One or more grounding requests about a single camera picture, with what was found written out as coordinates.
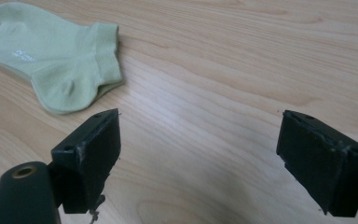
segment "table surface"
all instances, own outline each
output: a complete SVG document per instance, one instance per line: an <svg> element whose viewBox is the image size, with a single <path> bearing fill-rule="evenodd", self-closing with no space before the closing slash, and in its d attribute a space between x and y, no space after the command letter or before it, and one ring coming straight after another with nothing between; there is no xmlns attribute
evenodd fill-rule
<svg viewBox="0 0 358 224"><path fill-rule="evenodd" d="M118 108L122 151L98 223L358 223L325 216L275 152L285 109L358 141L358 1L23 2L119 24L126 82L54 115L0 67L0 175L50 162L89 116Z"/></svg>

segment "wood grain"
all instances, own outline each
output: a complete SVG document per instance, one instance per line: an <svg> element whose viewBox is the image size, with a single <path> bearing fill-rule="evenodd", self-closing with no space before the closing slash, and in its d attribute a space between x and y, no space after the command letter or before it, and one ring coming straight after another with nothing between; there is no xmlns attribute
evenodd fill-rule
<svg viewBox="0 0 358 224"><path fill-rule="evenodd" d="M0 67L0 175L50 162L86 118L118 108L122 154L99 223L358 223L325 216L275 153L284 109L358 141L358 1L23 2L119 24L126 83L60 116Z"/></svg>

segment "light green sock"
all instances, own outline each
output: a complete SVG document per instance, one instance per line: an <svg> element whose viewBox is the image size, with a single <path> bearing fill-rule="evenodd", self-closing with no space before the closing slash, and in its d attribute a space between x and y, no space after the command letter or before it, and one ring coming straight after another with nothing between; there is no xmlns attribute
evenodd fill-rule
<svg viewBox="0 0 358 224"><path fill-rule="evenodd" d="M70 113L123 82L115 24L80 26L22 3L0 5L0 65L29 80L48 111Z"/></svg>

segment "sock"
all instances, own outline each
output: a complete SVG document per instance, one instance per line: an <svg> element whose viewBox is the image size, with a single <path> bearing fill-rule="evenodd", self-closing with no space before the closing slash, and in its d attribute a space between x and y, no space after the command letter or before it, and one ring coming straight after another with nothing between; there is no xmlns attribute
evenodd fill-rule
<svg viewBox="0 0 358 224"><path fill-rule="evenodd" d="M122 84L115 24L80 26L23 3L0 5L0 65L32 83L46 110L87 108Z"/></svg>

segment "wooden table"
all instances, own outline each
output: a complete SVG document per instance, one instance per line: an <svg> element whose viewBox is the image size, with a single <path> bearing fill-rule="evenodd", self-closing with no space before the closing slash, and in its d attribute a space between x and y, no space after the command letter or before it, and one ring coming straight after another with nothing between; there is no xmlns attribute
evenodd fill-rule
<svg viewBox="0 0 358 224"><path fill-rule="evenodd" d="M126 83L54 115L0 67L0 175L50 162L85 119L118 108L122 153L98 223L358 223L326 217L275 153L285 109L358 141L358 1L23 2L119 24Z"/></svg>

